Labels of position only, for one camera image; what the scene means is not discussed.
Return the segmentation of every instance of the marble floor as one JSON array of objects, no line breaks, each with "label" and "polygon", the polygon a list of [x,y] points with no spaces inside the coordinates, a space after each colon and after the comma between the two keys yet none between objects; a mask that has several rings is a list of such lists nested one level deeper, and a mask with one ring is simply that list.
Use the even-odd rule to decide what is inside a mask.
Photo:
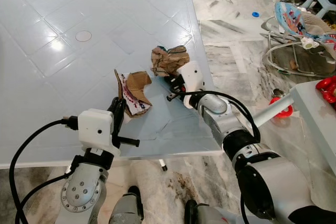
[{"label": "marble floor", "polygon": [[[252,114],[268,105],[271,91],[288,92],[296,83],[313,80],[279,74],[265,66],[261,56],[267,42],[260,27],[272,15],[271,0],[193,0],[209,67],[217,90],[240,99]],[[260,17],[252,17],[259,12]],[[336,211],[336,177],[312,138],[299,112],[287,119],[273,119],[260,127],[262,142],[296,164],[305,175],[316,205]],[[239,213],[240,191],[225,154],[158,161],[116,162],[109,171],[107,198],[99,223],[108,223],[117,200],[131,185],[138,185],[146,224],[182,224],[184,204],[195,199]],[[21,168],[16,171],[20,195],[64,167]],[[0,170],[0,223],[14,223],[15,208],[8,184],[8,170]],[[54,223],[60,208],[62,183],[43,189],[27,207],[29,223]]]}]

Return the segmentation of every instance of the crumpled paper bag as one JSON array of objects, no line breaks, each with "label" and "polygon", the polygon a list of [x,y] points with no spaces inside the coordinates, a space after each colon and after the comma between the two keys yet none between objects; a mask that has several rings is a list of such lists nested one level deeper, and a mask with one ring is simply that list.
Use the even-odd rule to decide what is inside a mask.
[{"label": "crumpled paper bag", "polygon": [[[121,84],[121,80],[119,78],[118,72],[117,70],[114,70],[114,73],[116,75],[116,78],[118,80],[118,93],[119,93],[119,98],[125,98],[123,97],[123,90],[122,90],[122,84]],[[151,84],[152,80],[149,77],[149,75],[147,74],[146,71],[141,71],[141,72],[135,72],[135,73],[130,73],[127,77],[126,80],[126,84],[127,84],[127,88],[128,90],[131,92],[131,94],[138,99],[139,101],[146,103],[147,105],[149,105],[149,107],[145,110],[143,110],[142,112],[136,113],[136,114],[132,114],[129,108],[129,100],[125,98],[126,102],[127,102],[127,106],[125,109],[126,114],[130,117],[130,118],[138,118],[141,117],[143,114],[145,114],[149,108],[152,106],[151,102],[145,97],[144,93],[143,93],[143,89],[146,85]]]},{"label": "crumpled paper bag", "polygon": [[169,76],[170,74],[177,76],[176,70],[188,63],[189,54],[184,46],[177,46],[166,50],[164,47],[156,47],[152,50],[151,70],[155,76]]}]

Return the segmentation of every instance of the black cable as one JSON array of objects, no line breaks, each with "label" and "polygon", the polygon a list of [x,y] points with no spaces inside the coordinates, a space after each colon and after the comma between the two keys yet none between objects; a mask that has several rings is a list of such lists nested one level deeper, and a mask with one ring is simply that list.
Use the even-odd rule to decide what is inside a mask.
[{"label": "black cable", "polygon": [[236,98],[232,97],[231,95],[224,94],[217,91],[210,91],[210,90],[202,90],[202,91],[194,91],[194,92],[176,92],[173,88],[170,88],[170,91],[174,94],[178,95],[195,95],[195,94],[214,94],[219,95],[221,97],[225,97],[229,99],[230,103],[232,103],[239,111],[243,114],[243,116],[249,121],[253,130],[253,136],[258,143],[260,143],[260,132],[256,124],[254,123],[253,117],[249,110],[243,105],[242,102],[237,100]]},{"label": "black cable", "polygon": [[[27,201],[30,199],[30,197],[31,197],[34,193],[36,193],[37,191],[39,191],[39,190],[42,189],[43,187],[48,186],[48,185],[50,185],[50,184],[52,184],[52,183],[54,183],[54,182],[57,182],[57,181],[59,181],[59,180],[61,180],[61,179],[66,179],[66,178],[68,178],[71,174],[74,173],[74,171],[75,171],[75,170],[72,170],[72,171],[69,172],[69,173],[66,173],[66,174],[64,174],[64,175],[61,175],[61,176],[58,176],[58,177],[53,178],[53,179],[51,179],[51,180],[48,180],[48,181],[46,181],[46,182],[44,182],[44,183],[38,185],[37,187],[35,187],[35,188],[34,188],[33,190],[31,190],[31,191],[29,192],[29,194],[27,194],[26,197],[21,201],[21,208],[23,209],[23,207],[25,206],[25,204],[27,203]],[[16,212],[16,215],[15,215],[15,224],[20,224],[20,219],[19,219],[18,211]]]},{"label": "black cable", "polygon": [[23,209],[21,207],[21,203],[20,203],[20,199],[19,196],[17,194],[17,190],[16,190],[16,186],[15,186],[15,178],[14,178],[14,168],[15,168],[15,164],[20,156],[20,154],[22,153],[22,151],[24,150],[24,148],[27,147],[27,145],[37,136],[39,135],[41,132],[43,132],[44,130],[57,125],[57,124],[67,124],[67,120],[66,119],[61,119],[61,120],[57,120],[57,121],[53,121],[51,123],[48,123],[46,125],[44,125],[43,127],[39,128],[37,131],[35,131],[29,138],[27,138],[27,140],[20,146],[20,148],[17,150],[17,152],[15,153],[11,163],[10,163],[10,167],[9,167],[9,185],[11,186],[10,190],[12,192],[12,197],[14,200],[14,204],[17,210],[17,213],[19,215],[19,218],[22,222],[22,224],[28,224],[28,221],[26,219],[26,216],[23,212]]},{"label": "black cable", "polygon": [[240,195],[240,210],[242,211],[241,216],[244,220],[245,224],[249,224],[246,213],[245,213],[245,205],[244,205],[244,199],[243,199],[243,195]]}]

